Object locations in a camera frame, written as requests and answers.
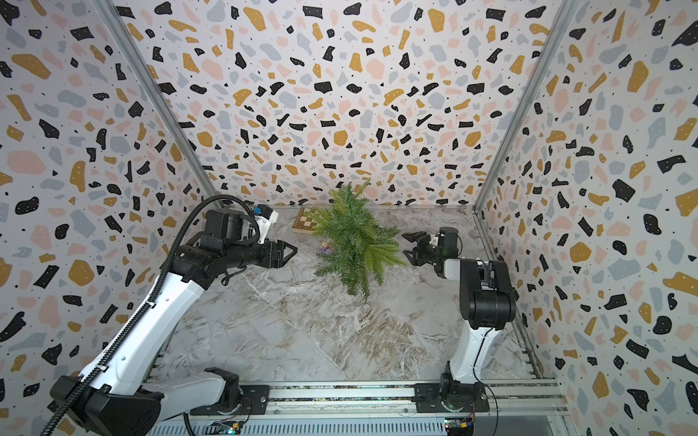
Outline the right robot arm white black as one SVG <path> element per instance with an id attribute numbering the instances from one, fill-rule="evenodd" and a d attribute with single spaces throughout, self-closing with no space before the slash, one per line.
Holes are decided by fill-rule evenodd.
<path id="1" fill-rule="evenodd" d="M 414 387 L 416 409 L 420 413 L 487 412 L 487 388 L 482 382 L 485 356 L 516 317 L 508 267 L 503 261 L 463 257 L 462 239 L 453 227 L 442 227 L 436 234 L 405 233 L 403 238 L 414 244 L 405 252 L 411 265 L 430 265 L 438 277 L 458 284 L 459 312 L 465 321 L 439 383 Z"/>

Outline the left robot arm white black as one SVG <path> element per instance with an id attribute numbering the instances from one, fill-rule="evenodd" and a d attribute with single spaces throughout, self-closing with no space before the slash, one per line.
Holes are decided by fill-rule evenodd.
<path id="1" fill-rule="evenodd" d="M 146 435 L 158 423 L 203 407 L 221 414 L 250 408 L 239 377 L 216 367 L 164 383 L 148 383 L 158 354 L 189 308 L 215 282 L 229 284 L 250 265 L 278 269 L 294 245 L 267 234 L 278 213 L 267 205 L 211 210 L 205 228 L 177 245 L 156 283 L 114 339 L 77 376 L 62 376 L 50 395 L 55 415 L 49 435 L 65 416 L 98 435 Z"/>

